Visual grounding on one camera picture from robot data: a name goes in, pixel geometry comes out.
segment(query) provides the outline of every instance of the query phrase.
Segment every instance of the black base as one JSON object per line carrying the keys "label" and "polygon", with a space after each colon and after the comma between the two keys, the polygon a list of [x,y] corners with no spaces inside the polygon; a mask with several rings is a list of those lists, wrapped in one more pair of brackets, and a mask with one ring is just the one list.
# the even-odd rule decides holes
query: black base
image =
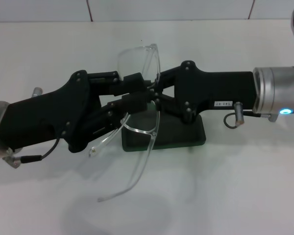
{"label": "black base", "polygon": [[[150,136],[122,129],[122,146],[126,152],[147,150]],[[180,148],[203,145],[206,135],[201,116],[193,124],[183,124],[179,118],[161,112],[159,133],[153,149]]]}

